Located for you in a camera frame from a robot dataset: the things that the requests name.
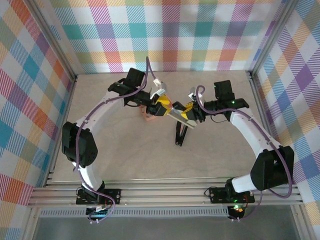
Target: orange object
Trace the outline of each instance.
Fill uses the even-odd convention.
[[[167,98],[168,98],[169,101],[170,101],[170,103],[168,104],[168,106],[169,106],[170,108],[172,108],[172,107],[173,107],[173,106],[172,106],[172,101],[171,101],[171,99],[170,99],[168,96],[167,96]],[[153,115],[150,115],[150,114],[146,113],[146,110],[147,110],[147,107],[146,107],[146,106],[139,106],[139,109],[140,109],[140,112],[141,112],[142,116],[144,117],[144,119],[145,119],[146,121],[151,121],[151,120],[153,120],[153,119],[156,118],[156,116],[153,116]]]

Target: beige floor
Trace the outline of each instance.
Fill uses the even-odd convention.
[[[80,75],[68,121],[75,122],[104,96],[110,84],[125,73]],[[236,98],[244,98],[258,118],[258,110],[245,71],[157,72],[167,84],[173,102],[190,101],[191,87],[206,87],[204,97],[215,100],[213,83],[231,80]],[[216,116],[215,120],[224,120]],[[182,147],[175,145],[176,122],[169,116],[146,122],[139,110],[124,107],[109,119],[96,139],[98,172],[104,180],[234,177],[249,173],[255,156],[241,133],[229,122],[209,118],[188,129]],[[60,152],[53,181],[77,181],[73,165]]]

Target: black wire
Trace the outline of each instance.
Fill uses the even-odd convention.
[[[204,194],[206,197],[208,197],[208,198],[210,198],[210,196],[207,195],[206,192],[207,192],[209,189],[211,189],[211,188],[216,188],[216,186],[210,186],[210,187],[208,187],[208,188],[204,191],[204,193],[203,193],[203,194]]]
[[[136,107],[139,107],[140,105],[139,105],[139,104],[137,104],[137,105],[130,105],[130,104],[127,103],[126,106],[132,107],[132,108],[136,108]]]
[[[79,190],[82,189],[81,187],[78,187],[76,190],[75,190],[75,195],[77,195],[78,197],[80,197],[80,195],[78,194]]]
[[[227,121],[227,120],[223,120],[223,121],[215,121],[215,120],[212,118],[212,115],[210,115],[210,118],[211,118],[211,120],[212,120],[213,122],[215,122],[215,123],[217,123],[217,124],[219,124],[219,123],[223,123],[223,122]]]

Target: white cable clip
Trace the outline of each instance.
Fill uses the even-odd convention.
[[[102,210],[104,210],[102,205],[95,207],[95,212],[100,212],[100,211],[102,211]]]
[[[156,94],[161,97],[167,92],[167,85],[158,78],[153,80],[153,83],[155,87],[153,86],[150,90],[150,99],[153,99]]]
[[[196,100],[197,97],[196,97],[196,88],[195,88],[195,87],[192,87],[192,88],[190,89],[190,92],[189,92],[189,94],[188,94],[188,97],[191,98],[192,101],[195,101],[195,100]],[[204,98],[204,96],[202,95],[201,92],[198,92],[198,97],[199,97],[199,100],[200,100],[201,104],[204,104],[205,98]]]

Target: plaid backdrop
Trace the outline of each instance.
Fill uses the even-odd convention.
[[[272,5],[285,1],[37,2],[75,72],[94,74],[145,70],[146,56],[155,71],[242,70],[279,17]]]
[[[0,0],[0,239],[20,234],[44,178],[71,81],[22,0]]]
[[[249,70],[249,71],[252,71],[255,64],[257,63],[257,60],[259,59],[260,55],[261,55],[261,51],[264,49],[266,43],[267,43],[267,40],[269,39],[270,37],[270,34],[273,32],[273,29],[277,23],[277,20],[280,18],[281,16],[281,13],[282,11],[284,10],[284,7],[286,5],[288,0],[281,0],[281,3],[277,9],[277,11],[275,12],[274,16],[273,16],[273,19],[267,29],[267,31],[265,32],[263,38],[262,38],[262,41],[260,42],[260,45],[259,45],[259,48],[257,49],[257,51],[255,52],[255,55],[253,57],[253,61],[251,62],[250,64],[250,67],[246,70]]]
[[[296,152],[298,184],[320,239],[320,0],[300,0],[259,71],[272,133]]]

